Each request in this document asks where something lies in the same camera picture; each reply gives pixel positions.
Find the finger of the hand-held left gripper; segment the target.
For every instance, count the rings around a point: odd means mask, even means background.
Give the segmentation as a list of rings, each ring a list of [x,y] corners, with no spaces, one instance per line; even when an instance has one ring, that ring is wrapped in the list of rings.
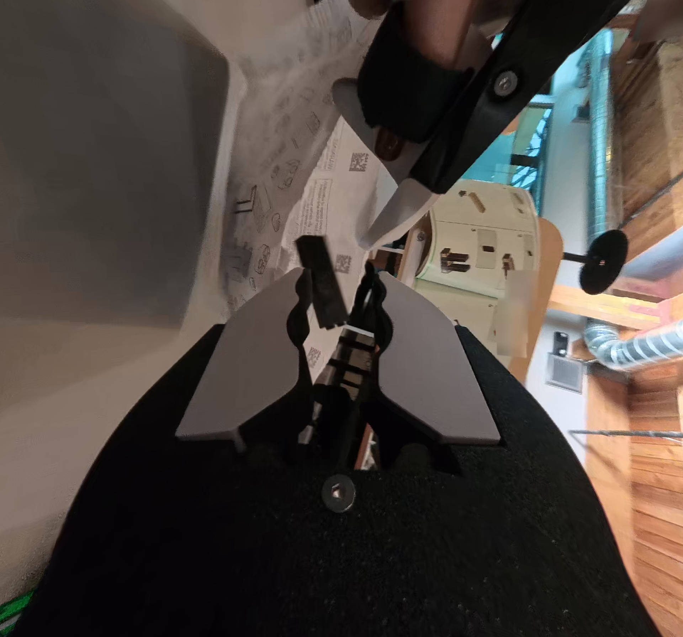
[[[441,197],[441,194],[413,178],[404,179],[371,226],[361,232],[357,239],[358,246],[365,251],[372,251],[400,239]]]

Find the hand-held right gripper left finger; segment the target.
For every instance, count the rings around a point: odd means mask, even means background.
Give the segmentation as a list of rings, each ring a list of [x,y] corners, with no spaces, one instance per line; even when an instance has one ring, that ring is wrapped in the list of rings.
[[[295,445],[312,417],[304,351],[310,270],[295,268],[248,300],[218,339],[175,437]]]

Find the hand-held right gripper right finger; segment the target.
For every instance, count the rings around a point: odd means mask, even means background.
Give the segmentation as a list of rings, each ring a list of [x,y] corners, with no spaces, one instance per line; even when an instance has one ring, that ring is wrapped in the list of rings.
[[[380,395],[447,445],[499,445],[501,436],[455,324],[387,272],[376,275],[374,338]]]

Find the black brick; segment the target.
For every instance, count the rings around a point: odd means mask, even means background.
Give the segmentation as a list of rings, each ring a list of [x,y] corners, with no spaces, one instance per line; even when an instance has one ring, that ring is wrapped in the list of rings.
[[[331,330],[348,321],[348,310],[322,236],[302,235],[295,241],[303,268],[311,273],[312,304],[320,328]]]

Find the white printed instruction sheet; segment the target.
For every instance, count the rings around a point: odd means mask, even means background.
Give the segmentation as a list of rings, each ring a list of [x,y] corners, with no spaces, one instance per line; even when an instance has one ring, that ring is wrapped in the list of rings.
[[[295,240],[322,236],[346,308],[368,252],[358,238],[382,166],[333,102],[380,25],[348,0],[322,0],[235,63],[244,79],[227,177],[220,276],[226,317],[300,267]]]

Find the window with black grille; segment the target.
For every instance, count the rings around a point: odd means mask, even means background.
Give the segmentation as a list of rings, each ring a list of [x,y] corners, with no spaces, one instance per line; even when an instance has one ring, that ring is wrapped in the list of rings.
[[[479,158],[462,179],[499,183],[531,190],[540,165],[540,155],[552,113],[552,78]]]

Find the curved plywood panel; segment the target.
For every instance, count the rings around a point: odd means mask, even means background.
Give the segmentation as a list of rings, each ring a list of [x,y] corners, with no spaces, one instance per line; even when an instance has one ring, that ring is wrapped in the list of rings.
[[[537,249],[538,270],[532,280],[531,303],[525,319],[525,354],[513,357],[508,364],[508,371],[523,386],[526,384],[535,346],[549,308],[551,292],[563,260],[564,244],[561,234],[553,223],[542,217],[538,218]]]

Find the black round disc on rod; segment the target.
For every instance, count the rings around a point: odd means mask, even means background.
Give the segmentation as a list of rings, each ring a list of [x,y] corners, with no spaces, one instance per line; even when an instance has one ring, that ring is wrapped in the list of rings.
[[[579,283],[588,295],[603,294],[619,277],[626,263],[628,238],[621,230],[609,230],[595,238],[583,256],[564,252],[562,259],[582,264]]]

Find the wooden beam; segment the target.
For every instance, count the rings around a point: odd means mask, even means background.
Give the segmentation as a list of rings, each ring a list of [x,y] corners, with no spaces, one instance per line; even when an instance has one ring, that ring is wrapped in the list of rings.
[[[682,319],[682,295],[651,303],[612,294],[590,295],[580,288],[556,284],[551,291],[548,309],[635,331],[650,331]]]

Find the thin metal rod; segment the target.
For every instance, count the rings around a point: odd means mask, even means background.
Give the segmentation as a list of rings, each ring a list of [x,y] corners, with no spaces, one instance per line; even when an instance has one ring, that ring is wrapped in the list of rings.
[[[682,442],[682,432],[660,430],[624,430],[624,429],[571,429],[572,436],[629,437],[654,438],[673,442]]]

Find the silver vertical duct pipe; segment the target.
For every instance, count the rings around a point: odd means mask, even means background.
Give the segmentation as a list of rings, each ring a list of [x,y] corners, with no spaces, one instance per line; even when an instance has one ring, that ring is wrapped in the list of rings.
[[[587,242],[613,227],[610,178],[613,163],[613,96],[610,60],[613,31],[603,29],[587,44],[589,167],[587,177]]]

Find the grey wall vent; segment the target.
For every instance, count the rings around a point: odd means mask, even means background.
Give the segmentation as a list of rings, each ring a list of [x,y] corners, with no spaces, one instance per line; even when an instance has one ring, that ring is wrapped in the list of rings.
[[[563,357],[559,354],[547,355],[545,383],[564,391],[583,394],[585,365],[581,360]]]

